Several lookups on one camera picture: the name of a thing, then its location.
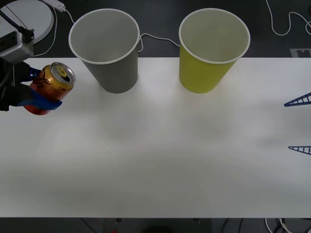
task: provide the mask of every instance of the table surface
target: table surface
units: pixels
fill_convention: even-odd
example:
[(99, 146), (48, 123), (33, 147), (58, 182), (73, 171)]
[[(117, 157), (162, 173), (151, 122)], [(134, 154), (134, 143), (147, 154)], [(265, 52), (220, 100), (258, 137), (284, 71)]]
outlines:
[(76, 58), (63, 105), (0, 114), (0, 217), (305, 217), (311, 211), (311, 59), (242, 58), (206, 94), (178, 58), (139, 58), (137, 84), (111, 94)]
[[(0, 7), (13, 0), (2, 0)], [(240, 17), (249, 28), (251, 44), (245, 57), (292, 57), (290, 49), (299, 50), (299, 57), (311, 57), (311, 37), (305, 31), (305, 22), (292, 15), (292, 29), (286, 36), (271, 30), (269, 11), (265, 0), (61, 0), (74, 20), (101, 8), (115, 8), (129, 13), (137, 21), (141, 33), (170, 38), (179, 43), (178, 29), (191, 12), (202, 8), (220, 8)], [(300, 13), (308, 21), (310, 0), (269, 0), (278, 33), (288, 30), (288, 13)], [(68, 45), (72, 22), (67, 13), (57, 12), (58, 26), (53, 48), (43, 57), (74, 57)], [(35, 45), (35, 54), (45, 52), (52, 44), (54, 27), (50, 34)], [(141, 57), (179, 57), (179, 49), (170, 42), (144, 37)]]

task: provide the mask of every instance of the cable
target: cable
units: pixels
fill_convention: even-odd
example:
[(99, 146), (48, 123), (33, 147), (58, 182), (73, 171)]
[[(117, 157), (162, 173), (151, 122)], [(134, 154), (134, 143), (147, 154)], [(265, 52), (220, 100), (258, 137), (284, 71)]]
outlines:
[(270, 233), (273, 233), (273, 231), (270, 229), (270, 227), (268, 226), (268, 221), (267, 221), (267, 218), (264, 219), (264, 223), (266, 224), (266, 228), (268, 229), (268, 231)]
[[(13, 14), (13, 15), (15, 15), (15, 14), (14, 14), (14, 12), (13, 12), (13, 11), (12, 11), (9, 7), (8, 7), (8, 5), (5, 5), (5, 6), (6, 6), (6, 8), (8, 8), (8, 9), (9, 9), (9, 11), (10, 11), (10, 12), (12, 12), (12, 14)], [(25, 28), (28, 30), (27, 26), (23, 23), (23, 21), (21, 21), (21, 20), (20, 20), (20, 18), (19, 18), (19, 17), (17, 17), (17, 15), (15, 15), (15, 17), (16, 17), (16, 18), (18, 18), (18, 20), (22, 23), (22, 25), (24, 25), (24, 26), (25, 26)]]
[(222, 230), (220, 231), (220, 233), (224, 233), (225, 226), (227, 225), (228, 221), (229, 221), (229, 219), (227, 218), (227, 219), (225, 220), (225, 223), (223, 224), (223, 227), (222, 227)]
[(277, 33), (276, 31), (274, 31), (274, 28), (273, 28), (273, 17), (272, 17), (272, 12), (271, 12), (271, 9), (270, 9), (268, 0), (266, 0), (266, 3), (267, 3), (267, 6), (268, 6), (268, 9), (269, 9), (269, 12), (270, 12), (270, 16), (271, 16), (271, 29), (272, 29), (272, 31), (273, 31), (275, 34), (277, 34), (277, 35), (287, 35), (287, 34), (290, 32), (291, 26), (292, 26), (292, 23), (291, 23), (291, 14), (295, 14), (295, 15), (300, 16), (300, 17), (307, 23), (307, 24), (306, 24), (306, 32), (307, 32), (309, 35), (311, 35), (311, 33), (310, 33), (310, 32), (308, 31), (308, 29), (307, 29), (308, 26), (311, 28), (311, 25), (310, 25), (311, 21), (308, 22), (302, 15), (300, 15), (300, 14), (298, 14), (298, 13), (296, 13), (296, 12), (293, 12), (293, 11), (289, 12), (289, 14), (288, 14), (288, 20), (289, 20), (289, 23), (290, 23), (290, 26), (289, 26), (289, 28), (288, 28), (288, 31), (287, 31), (286, 33), (284, 33), (284, 34), (279, 34), (279, 33)]
[(11, 20), (5, 13), (2, 12), (2, 10), (0, 10), (0, 16), (2, 16), (9, 24), (11, 24), (13, 27), (15, 27), (20, 33), (21, 29), (23, 27), (18, 26), (13, 20)]
[(48, 51), (50, 51), (50, 49), (53, 47), (54, 45), (54, 42), (55, 42), (55, 38), (56, 38), (56, 30), (57, 30), (57, 14), (56, 14), (56, 11), (55, 11), (55, 8), (52, 6), (53, 10), (54, 10), (54, 13), (55, 13), (55, 32), (54, 32), (54, 39), (53, 39), (53, 42), (52, 42), (52, 45), (49, 47), (48, 50), (46, 50), (44, 53), (41, 53), (41, 54), (37, 54), (37, 55), (34, 55), (33, 57), (38, 57), (38, 56), (41, 56), (41, 55), (44, 55), (46, 54)]
[(179, 45), (179, 44), (177, 44), (177, 43), (173, 42), (171, 39), (161, 38), (161, 37), (156, 37), (156, 36), (154, 36), (154, 35), (150, 35), (150, 34), (148, 34), (148, 33), (143, 33), (143, 34), (141, 34), (141, 36), (140, 36), (141, 50), (139, 50), (138, 52), (142, 52), (142, 51), (143, 51), (143, 49), (144, 49), (144, 45), (143, 45), (143, 43), (142, 43), (142, 39), (141, 39), (141, 38), (142, 38), (143, 36), (145, 36), (145, 35), (150, 36), (150, 37), (152, 37), (152, 38), (154, 38), (154, 39), (158, 39), (158, 40), (168, 40), (168, 41), (172, 42), (174, 45), (176, 45), (176, 46), (180, 47), (180, 45)]
[(283, 221), (282, 221), (281, 218), (279, 218), (279, 221), (280, 221), (280, 224), (282, 225), (282, 227), (285, 229), (285, 231), (286, 231), (287, 233), (292, 233), (291, 231), (289, 231), (289, 230), (287, 229), (286, 225), (283, 223)]
[(244, 220), (244, 218), (241, 218), (238, 233), (241, 233), (241, 226), (242, 226), (243, 220)]
[(72, 23), (74, 24), (74, 21), (73, 21), (73, 19), (72, 19), (71, 14), (69, 13), (69, 11), (68, 11), (68, 10), (66, 10), (66, 9), (65, 9), (64, 11), (66, 11), (66, 12), (68, 13), (68, 15), (69, 15), (69, 17), (70, 17), (70, 19), (71, 19)]
[(82, 217), (80, 218), (89, 228), (93, 233), (97, 233)]

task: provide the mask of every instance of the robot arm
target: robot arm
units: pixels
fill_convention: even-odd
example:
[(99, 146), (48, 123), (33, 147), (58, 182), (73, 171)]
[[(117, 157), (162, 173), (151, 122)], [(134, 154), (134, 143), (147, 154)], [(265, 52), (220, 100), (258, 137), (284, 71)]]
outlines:
[(40, 72), (23, 62), (34, 54), (34, 30), (18, 26), (1, 10), (0, 16), (17, 29), (0, 38), (0, 111), (9, 111), (10, 105), (34, 105), (44, 110), (58, 108), (61, 101), (51, 102), (21, 84), (32, 81)]

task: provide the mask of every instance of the white table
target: white table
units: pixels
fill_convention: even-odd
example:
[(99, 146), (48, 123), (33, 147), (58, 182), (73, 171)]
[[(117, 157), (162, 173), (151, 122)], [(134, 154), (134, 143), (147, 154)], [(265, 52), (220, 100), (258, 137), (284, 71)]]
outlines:
[(0, 113), (0, 217), (306, 217), (311, 213), (311, 59), (242, 58), (207, 94), (178, 58), (140, 58), (139, 80), (107, 93), (77, 81), (46, 116)]

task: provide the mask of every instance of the black cable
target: black cable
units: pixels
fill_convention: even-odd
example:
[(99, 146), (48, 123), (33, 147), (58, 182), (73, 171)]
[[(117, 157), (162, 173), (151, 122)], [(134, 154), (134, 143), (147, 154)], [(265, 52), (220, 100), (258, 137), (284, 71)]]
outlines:
[(97, 233), (82, 217), (80, 218), (89, 228), (93, 231), (93, 233)]
[(273, 233), (277, 233), (278, 230), (281, 229), (282, 225), (281, 223), (278, 222), (277, 218), (276, 218), (276, 228), (274, 229)]
[[(8, 7), (8, 5), (5, 5), (5, 6), (6, 6), (6, 8), (8, 8), (8, 9), (10, 10), (10, 12), (12, 12), (13, 15), (15, 15), (15, 13)], [(24, 25), (25, 28), (28, 30), (28, 28), (27, 28), (26, 25), (23, 23), (23, 21), (21, 21), (20, 18), (17, 17), (17, 15), (15, 15), (15, 17), (18, 18), (18, 20), (22, 23), (22, 25)]]
[(13, 20), (11, 20), (5, 13), (2, 12), (2, 10), (0, 10), (0, 16), (2, 16), (9, 24), (11, 24), (13, 27), (15, 27), (20, 33), (22, 33), (20, 31), (20, 28), (22, 28), (21, 26), (18, 26)]
[(243, 220), (244, 220), (244, 218), (241, 218), (238, 233), (241, 233), (241, 226), (242, 226)]
[(225, 223), (223, 224), (223, 227), (222, 227), (222, 230), (220, 231), (220, 233), (224, 233), (225, 226), (227, 225), (228, 221), (229, 221), (229, 219), (227, 218), (227, 219), (225, 220)]

